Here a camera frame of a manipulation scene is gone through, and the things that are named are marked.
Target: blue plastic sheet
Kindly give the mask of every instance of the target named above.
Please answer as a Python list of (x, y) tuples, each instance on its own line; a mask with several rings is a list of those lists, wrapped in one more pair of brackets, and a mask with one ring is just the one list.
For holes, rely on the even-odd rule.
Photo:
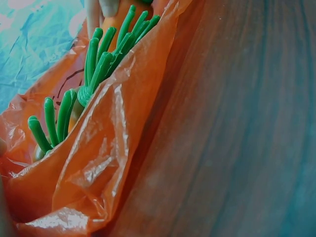
[(0, 0), (0, 113), (71, 48), (82, 0)]

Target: green stem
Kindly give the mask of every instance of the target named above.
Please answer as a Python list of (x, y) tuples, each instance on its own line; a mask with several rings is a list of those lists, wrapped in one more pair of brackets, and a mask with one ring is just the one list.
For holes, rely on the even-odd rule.
[(104, 38), (103, 38), (102, 43), (101, 43), (100, 48), (99, 48), (98, 61), (100, 60), (102, 54), (109, 50), (109, 47), (112, 43), (112, 40), (113, 40), (116, 32), (117, 32), (117, 29), (115, 27), (110, 27), (107, 30), (107, 32), (105, 33)]
[(54, 102), (50, 97), (47, 97), (44, 102), (45, 121), (49, 134), (49, 138), (53, 147), (59, 144), (56, 124), (55, 124), (55, 108)]
[(71, 106), (72, 97), (71, 92), (68, 90), (65, 92), (63, 100), (59, 108), (58, 119), (57, 119), (57, 136), (61, 143), (64, 140), (65, 135), (65, 121), (68, 114), (68, 109)]
[(92, 38), (97, 38), (100, 41), (102, 39), (102, 36), (103, 36), (103, 29), (95, 28)]
[(108, 53), (108, 52), (102, 53), (102, 56), (95, 69), (95, 73), (93, 75), (93, 78), (90, 84), (91, 94), (93, 94), (96, 88), (99, 86), (99, 84), (102, 81), (104, 81), (105, 76), (109, 70), (112, 58), (113, 58), (113, 55), (111, 53)]
[(133, 33), (127, 33), (118, 47), (116, 54), (114, 55), (114, 59), (112, 60), (112, 64), (110, 69), (106, 75), (106, 79), (111, 76), (117, 66), (120, 64), (125, 55), (130, 51), (130, 49), (134, 46), (133, 42), (135, 41), (135, 35)]
[(99, 39), (98, 38), (93, 38), (90, 40), (89, 44), (89, 54), (88, 54), (88, 62), (87, 62), (87, 67), (88, 67), (88, 84), (85, 84), (86, 86), (90, 85), (92, 76), (95, 71), (96, 67), (96, 60), (97, 60), (97, 52), (98, 52), (98, 45), (99, 45)]
[(160, 20), (160, 16), (156, 15), (154, 16), (150, 22), (149, 25), (146, 27), (146, 29), (142, 32), (142, 34), (138, 37), (138, 39), (136, 40), (136, 43), (138, 43), (155, 25), (158, 24)]
[(120, 28), (119, 34), (118, 34), (117, 46), (120, 45), (120, 43), (124, 39), (126, 33), (128, 32), (128, 28), (130, 26), (130, 23), (132, 22), (132, 20), (135, 16), (135, 10), (136, 10), (136, 7), (134, 5), (130, 6), (128, 14), (125, 17), (125, 19), (122, 23), (122, 26)]
[(77, 93), (74, 89), (70, 89), (70, 97), (71, 97), (71, 104), (70, 107), (68, 108), (68, 113), (67, 116), (65, 118), (65, 130), (64, 130), (64, 140), (67, 138), (68, 136), (68, 127), (69, 127), (69, 121), (70, 121), (70, 116), (71, 116), (71, 111), (73, 110), (75, 101), (77, 99)]
[(143, 22), (145, 21), (145, 19), (148, 17), (148, 11), (143, 11), (142, 14), (139, 16), (133, 30), (132, 33), (134, 35), (136, 35), (136, 31), (142, 26)]
[[(103, 30), (101, 28), (95, 28), (92, 38), (98, 38), (99, 40), (101, 40), (102, 35), (103, 35)], [(89, 78), (88, 78), (89, 48), (90, 47), (88, 47), (87, 55), (85, 57), (85, 63), (84, 63), (84, 84), (85, 85), (89, 85)]]
[(36, 116), (30, 116), (28, 119), (28, 125), (43, 153), (46, 154), (46, 152), (52, 150), (53, 148), (48, 142), (38, 118)]
[(140, 37), (140, 35), (148, 27), (148, 25), (149, 25), (149, 21), (144, 21), (142, 25), (138, 28), (138, 30), (135, 32), (135, 40), (133, 42), (133, 45), (136, 44), (136, 40)]

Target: wooden table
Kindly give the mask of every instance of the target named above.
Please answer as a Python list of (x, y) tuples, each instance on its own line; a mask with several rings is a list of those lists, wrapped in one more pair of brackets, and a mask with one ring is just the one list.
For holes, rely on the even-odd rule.
[(316, 1), (199, 11), (107, 236), (316, 236)]

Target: plastic bag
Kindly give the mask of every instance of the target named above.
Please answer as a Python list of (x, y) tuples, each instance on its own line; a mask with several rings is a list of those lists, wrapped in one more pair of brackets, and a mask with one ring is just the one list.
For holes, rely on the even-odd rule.
[(80, 0), (0, 1), (0, 112), (70, 49), (85, 19)]
[(9, 151), (0, 160), (8, 206), (20, 236), (89, 236), (118, 207), (131, 159), (164, 75), (178, 17), (192, 0), (162, 0), (159, 24), (98, 87), (65, 142), (30, 164), (35, 141), (27, 119), (44, 123), (43, 101), (56, 110), (64, 92), (79, 86), (88, 44), (86, 27), (70, 52), (0, 116)]

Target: orange plastic bag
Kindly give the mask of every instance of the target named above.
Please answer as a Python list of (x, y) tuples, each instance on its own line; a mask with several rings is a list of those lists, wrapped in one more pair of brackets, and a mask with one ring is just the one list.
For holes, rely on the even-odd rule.
[(27, 119), (44, 124), (43, 102), (59, 109), (64, 92), (82, 83), (86, 27), (74, 47), (0, 116), (8, 152), (0, 159), (8, 206), (20, 236), (89, 236), (112, 219), (131, 159), (160, 87), (179, 15), (192, 0), (159, 0), (159, 24), (97, 89), (65, 142), (31, 164)]

